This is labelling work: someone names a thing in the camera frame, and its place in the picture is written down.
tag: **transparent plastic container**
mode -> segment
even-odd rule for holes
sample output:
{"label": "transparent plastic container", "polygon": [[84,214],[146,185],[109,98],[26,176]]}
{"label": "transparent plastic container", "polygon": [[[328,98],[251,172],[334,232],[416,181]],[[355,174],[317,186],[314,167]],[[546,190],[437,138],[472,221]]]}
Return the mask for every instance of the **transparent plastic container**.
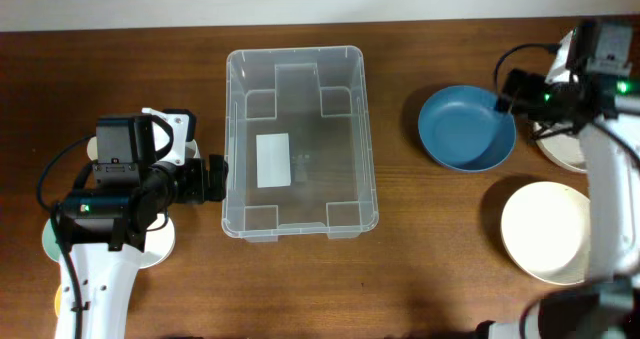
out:
{"label": "transparent plastic container", "polygon": [[227,60],[222,228],[276,241],[353,238],[378,222],[362,52],[239,50]]}

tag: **wood grain surface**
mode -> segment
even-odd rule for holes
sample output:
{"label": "wood grain surface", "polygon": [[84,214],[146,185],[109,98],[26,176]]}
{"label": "wood grain surface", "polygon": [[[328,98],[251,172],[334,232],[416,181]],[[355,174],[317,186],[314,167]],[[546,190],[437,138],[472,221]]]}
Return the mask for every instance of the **wood grain surface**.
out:
{"label": "wood grain surface", "polygon": [[[629,17],[636,28],[640,17]],[[519,187],[550,180],[587,193],[526,142],[500,167],[462,174],[421,147],[417,117],[452,84],[490,88],[498,57],[555,42],[577,18],[218,27],[0,34],[0,327],[6,338],[52,338],[59,267],[47,258],[47,219],[34,188],[64,146],[109,113],[188,108],[203,153],[224,151],[225,60],[235,49],[351,44],[364,53],[380,222],[353,240],[325,235],[249,244],[227,237],[220,204],[174,205],[176,245],[138,273],[127,338],[443,337],[481,321],[513,321],[557,289],[527,276],[502,247],[502,206]],[[639,63],[637,42],[633,61]],[[546,73],[535,50],[503,69]],[[62,198],[86,154],[54,168],[46,199]]]}

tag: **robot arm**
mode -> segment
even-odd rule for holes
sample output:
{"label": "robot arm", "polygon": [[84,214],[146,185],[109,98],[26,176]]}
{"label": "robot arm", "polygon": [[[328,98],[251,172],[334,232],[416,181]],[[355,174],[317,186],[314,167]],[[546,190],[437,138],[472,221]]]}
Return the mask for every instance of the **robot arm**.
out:
{"label": "robot arm", "polygon": [[84,188],[90,170],[82,171],[52,215],[63,256],[72,264],[69,268],[66,258],[60,260],[57,339],[74,333],[76,338],[123,338],[146,230],[157,213],[173,203],[224,199],[227,165],[212,155],[207,170],[197,149],[187,152],[195,144],[194,130],[195,117],[186,110],[145,108],[141,115],[98,121],[98,160],[87,167],[96,187]]}
{"label": "robot arm", "polygon": [[585,21],[563,40],[546,80],[518,69],[508,76],[496,110],[564,123],[580,141],[589,265],[583,286],[548,295],[518,322],[481,324],[480,338],[625,338],[620,324],[640,312],[640,83],[628,78],[631,36],[629,26]]}

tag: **black cable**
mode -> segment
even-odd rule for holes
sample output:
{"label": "black cable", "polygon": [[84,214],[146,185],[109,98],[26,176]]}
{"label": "black cable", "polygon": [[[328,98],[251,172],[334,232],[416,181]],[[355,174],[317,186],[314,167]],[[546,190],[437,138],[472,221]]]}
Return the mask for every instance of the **black cable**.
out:
{"label": "black cable", "polygon": [[500,70],[500,66],[505,61],[505,59],[507,59],[509,55],[517,52],[520,49],[525,49],[525,48],[541,48],[549,52],[549,54],[557,54],[558,50],[560,50],[561,48],[561,45],[557,43],[551,43],[551,44],[527,43],[527,44],[521,44],[514,48],[511,48],[506,53],[502,54],[502,56],[498,60],[498,63],[496,63],[495,69],[493,70],[493,91],[496,93],[496,95],[500,94],[498,91],[498,71]]}
{"label": "black cable", "polygon": [[82,304],[82,294],[80,293],[80,282],[78,281],[78,275],[76,274],[76,269],[73,266],[71,256],[69,255],[71,248],[68,248],[65,243],[62,242],[60,228],[58,227],[59,219],[60,204],[55,203],[53,209],[51,209],[51,229],[53,231],[53,235],[56,238],[56,243],[60,248],[60,253],[62,254],[64,264],[66,265],[67,271],[69,272],[71,287],[73,288],[73,298],[75,300],[75,305],[71,310],[76,312],[76,330],[74,337],[75,339],[82,339],[82,312],[84,311],[84,305]]}
{"label": "black cable", "polygon": [[551,129],[551,127],[553,127],[553,125],[555,125],[555,123],[553,123],[553,124],[551,124],[551,125],[541,123],[541,124],[540,124],[540,129],[538,129],[538,130],[534,131],[534,132],[531,134],[531,136],[535,138],[535,137],[537,137],[537,136],[539,136],[539,135],[542,135],[544,132],[546,132],[547,130]]}
{"label": "black cable", "polygon": [[92,160],[84,165],[80,173],[78,173],[78,176],[76,176],[76,180],[73,182],[73,189],[84,189],[95,164],[98,164],[97,160]]}
{"label": "black cable", "polygon": [[40,204],[40,206],[48,211],[51,212],[52,208],[50,206],[48,206],[47,204],[44,203],[44,200],[42,199],[42,183],[44,183],[44,179],[47,177],[47,174],[49,174],[49,170],[51,169],[51,167],[60,159],[62,158],[62,156],[64,156],[65,154],[67,154],[69,151],[71,151],[71,149],[75,148],[76,146],[88,141],[89,139],[93,138],[95,136],[95,134],[91,134],[91,135],[87,135],[84,138],[74,142],[73,144],[69,145],[68,147],[64,148],[64,150],[62,150],[60,153],[58,153],[58,155],[56,155],[50,162],[49,164],[47,164],[46,167],[44,167],[44,170],[42,171],[42,174],[40,175],[40,179],[38,179],[38,185],[36,186],[36,199],[38,200],[38,204]]}
{"label": "black cable", "polygon": [[531,310],[538,305],[540,301],[533,301],[527,305],[522,314],[520,315],[520,320],[518,321],[518,333],[520,334],[520,339],[527,339],[527,317]]}
{"label": "black cable", "polygon": [[554,130],[554,131],[552,131],[550,133],[538,134],[535,137],[533,137],[533,140],[547,139],[547,138],[551,138],[551,137],[554,137],[554,136],[560,135],[560,134],[568,134],[568,133],[571,133],[572,131],[573,131],[572,127],[562,128],[562,129]]}
{"label": "black cable", "polygon": [[148,229],[147,233],[152,232],[152,231],[158,231],[158,230],[164,229],[164,227],[166,227],[167,224],[169,224],[169,209],[168,208],[164,208],[164,223],[162,223],[162,225],[160,225],[157,228]]}

